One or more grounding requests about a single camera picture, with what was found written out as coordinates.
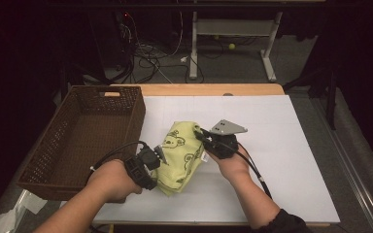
wooden table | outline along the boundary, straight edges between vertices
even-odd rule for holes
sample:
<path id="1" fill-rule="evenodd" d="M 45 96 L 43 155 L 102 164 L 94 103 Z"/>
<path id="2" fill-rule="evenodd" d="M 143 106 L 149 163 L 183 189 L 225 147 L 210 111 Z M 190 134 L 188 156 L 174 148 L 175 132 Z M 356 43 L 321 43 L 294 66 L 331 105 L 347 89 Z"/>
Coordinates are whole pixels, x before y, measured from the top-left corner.
<path id="1" fill-rule="evenodd" d="M 144 96 L 168 95 L 284 95 L 283 88 L 275 83 L 198 83 L 198 84 L 136 84 Z"/>

metal bracket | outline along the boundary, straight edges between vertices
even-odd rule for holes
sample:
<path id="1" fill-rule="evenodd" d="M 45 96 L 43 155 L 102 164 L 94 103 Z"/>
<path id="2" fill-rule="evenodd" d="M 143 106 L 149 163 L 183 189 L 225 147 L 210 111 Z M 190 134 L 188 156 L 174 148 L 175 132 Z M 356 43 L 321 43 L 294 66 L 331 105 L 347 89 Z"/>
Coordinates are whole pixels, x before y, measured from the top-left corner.
<path id="1" fill-rule="evenodd" d="M 226 119 L 222 119 L 210 130 L 210 132 L 217 135 L 231 135 L 237 133 L 246 133 L 248 132 L 248 129 Z"/>

forearm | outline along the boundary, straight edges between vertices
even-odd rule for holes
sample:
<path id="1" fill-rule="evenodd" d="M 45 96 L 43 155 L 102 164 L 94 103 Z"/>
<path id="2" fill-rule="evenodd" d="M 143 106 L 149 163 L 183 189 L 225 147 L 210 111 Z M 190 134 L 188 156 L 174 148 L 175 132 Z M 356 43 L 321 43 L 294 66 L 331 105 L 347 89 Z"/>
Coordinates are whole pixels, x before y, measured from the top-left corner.
<path id="1" fill-rule="evenodd" d="M 253 182 L 249 174 L 237 176 L 230 182 L 252 229 L 267 225 L 274 220 L 280 207 Z"/>
<path id="2" fill-rule="evenodd" d="M 86 187 L 35 232 L 86 232 L 105 201 L 97 189 Z"/>

white table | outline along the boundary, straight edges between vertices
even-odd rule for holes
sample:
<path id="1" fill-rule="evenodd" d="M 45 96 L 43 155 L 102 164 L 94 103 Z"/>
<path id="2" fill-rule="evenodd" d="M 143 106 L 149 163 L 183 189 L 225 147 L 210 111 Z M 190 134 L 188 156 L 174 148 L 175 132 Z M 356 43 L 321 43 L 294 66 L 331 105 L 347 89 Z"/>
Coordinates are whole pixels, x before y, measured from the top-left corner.
<path id="1" fill-rule="evenodd" d="M 215 93 L 228 84 L 142 87 L 147 113 L 140 140 L 151 147 L 160 144 L 176 120 L 193 120 L 207 129 L 222 118 L 238 123 L 249 129 L 238 140 L 282 208 L 310 224 L 340 221 L 288 96 L 168 96 L 171 91 L 199 94 L 202 87 Z M 240 93 L 240 88 L 245 92 L 256 84 L 230 84 L 228 92 Z M 165 96 L 146 96 L 151 91 Z M 106 204 L 94 223 L 247 224 L 232 187 L 212 160 L 201 164 L 182 193 L 167 197 L 158 188 L 144 190 L 124 204 Z"/>

black cable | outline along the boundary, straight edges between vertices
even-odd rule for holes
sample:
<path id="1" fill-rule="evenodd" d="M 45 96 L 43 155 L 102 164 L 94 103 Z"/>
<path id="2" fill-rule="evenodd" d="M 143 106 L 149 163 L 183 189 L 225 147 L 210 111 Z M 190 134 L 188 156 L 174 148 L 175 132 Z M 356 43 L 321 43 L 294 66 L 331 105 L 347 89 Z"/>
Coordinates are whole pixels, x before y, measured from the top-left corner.
<path id="1" fill-rule="evenodd" d="M 234 153 L 238 154 L 240 157 L 242 157 L 247 163 L 248 165 L 251 167 L 251 169 L 253 169 L 254 173 L 256 174 L 256 177 L 258 178 L 259 182 L 261 183 L 262 185 L 262 188 L 264 189 L 264 192 L 272 199 L 272 195 L 271 195 L 271 192 L 269 191 L 269 188 L 265 182 L 265 180 L 263 179 L 263 177 L 261 176 L 261 174 L 259 173 L 258 169 L 256 168 L 255 164 L 254 164 L 254 161 L 253 159 L 251 158 L 250 154 L 248 153 L 248 151 L 242 146 L 242 144 L 238 143 L 238 145 L 240 145 L 245 153 L 248 155 L 248 157 L 250 158 L 250 160 L 244 155 L 242 154 L 240 151 L 238 150 L 235 150 L 234 148 L 230 147 L 229 145 L 226 145 L 224 143 L 220 143 L 220 142 L 217 142 L 218 145 L 222 145 L 223 147 L 226 147 L 227 149 L 230 149 L 232 150 Z"/>
<path id="2" fill-rule="evenodd" d="M 140 60 L 138 61 L 138 65 L 141 67 L 141 68 L 153 68 L 153 71 L 150 75 L 144 77 L 144 78 L 141 78 L 139 81 L 135 82 L 135 83 L 146 83 L 148 81 L 150 81 L 153 76 L 159 71 L 159 67 L 160 67 L 160 62 L 159 62 L 159 59 L 156 57 L 156 56 L 151 56 L 150 53 L 145 53 L 144 50 L 142 50 L 142 54 L 139 54 L 139 53 L 136 53 L 135 56 L 137 57 L 140 57 Z M 145 65 L 142 65 L 142 61 L 143 60 L 146 60 L 148 61 L 151 66 L 145 66 Z"/>
<path id="3" fill-rule="evenodd" d="M 134 67 L 135 67 L 135 55 L 132 54 L 132 71 L 130 74 L 128 74 L 123 80 L 122 82 L 120 82 L 121 84 L 124 84 L 126 82 L 126 80 L 129 78 L 129 83 L 132 83 L 132 78 L 134 77 L 134 73 L 133 73 L 133 70 L 134 70 Z"/>
<path id="4" fill-rule="evenodd" d="M 164 51 L 158 49 L 154 43 L 151 43 L 151 42 L 145 42 L 141 47 L 138 48 L 138 50 L 140 50 L 142 53 L 140 52 L 136 52 L 136 54 L 138 56 L 142 56 L 142 55 L 148 55 L 148 57 L 154 57 L 156 59 L 161 59 L 161 58 L 165 58 L 165 57 L 168 57 L 170 56 L 169 54 L 165 53 Z M 154 54 L 153 51 L 154 50 L 157 50 L 159 53 L 163 53 L 163 55 L 161 56 L 158 56 L 157 54 Z"/>
<path id="5" fill-rule="evenodd" d="M 90 176 L 92 175 L 92 173 L 93 173 L 94 171 L 96 171 L 96 169 L 98 169 L 98 168 L 99 168 L 99 167 L 100 167 L 100 166 L 105 162 L 105 160 L 107 160 L 109 157 L 111 157 L 112 155 L 115 155 L 115 154 L 117 154 L 117 153 L 125 153 L 124 151 L 120 151 L 120 150 L 125 149 L 125 148 L 127 148 L 127 147 L 129 147 L 129 146 L 132 146 L 132 145 L 134 145 L 134 144 L 142 144 L 143 147 L 147 147 L 147 146 L 148 146 L 148 145 L 147 145 L 145 142 L 143 142 L 143 141 L 135 141 L 135 142 L 130 142 L 130 143 L 124 144 L 124 145 L 122 145 L 122 146 L 120 146 L 120 147 L 118 147 L 118 148 L 115 148 L 115 149 L 109 151 L 109 152 L 108 152 L 107 154 L 105 154 L 101 159 L 99 159 L 99 160 L 95 163 L 95 165 L 93 165 L 93 166 L 90 167 L 90 172 L 89 172 L 89 175 L 87 176 L 86 182 L 89 181 L 89 178 L 90 178 Z"/>
<path id="6" fill-rule="evenodd" d="M 260 39 L 260 38 L 262 38 L 262 37 L 248 37 L 248 38 L 246 39 L 246 41 L 241 42 L 241 43 L 239 43 L 239 44 L 237 44 L 237 45 L 238 45 L 238 46 L 250 46 L 250 45 L 252 45 L 256 40 L 258 40 L 258 39 Z"/>
<path id="7" fill-rule="evenodd" d="M 134 70 L 134 64 L 133 64 L 132 60 L 130 59 L 128 64 L 125 66 L 125 69 L 120 74 L 111 78 L 111 81 L 117 81 L 117 80 L 120 80 L 120 79 L 124 79 L 124 78 L 128 77 L 133 72 L 133 70 Z"/>
<path id="8" fill-rule="evenodd" d="M 199 54 L 208 58 L 208 59 L 217 59 L 217 58 L 220 58 L 222 57 L 223 55 L 223 52 L 224 52 L 224 48 L 223 48 L 223 45 L 222 45 L 222 42 L 219 41 L 219 40 L 215 40 L 215 39 L 208 39 L 208 41 L 212 41 L 212 42 L 216 42 L 219 46 L 220 46 L 220 54 L 216 55 L 216 56 L 209 56 L 207 54 L 205 54 L 204 52 L 200 52 Z"/>
<path id="9" fill-rule="evenodd" d="M 129 82 L 130 83 L 137 83 L 137 81 L 135 79 L 135 76 L 133 74 L 129 77 Z"/>

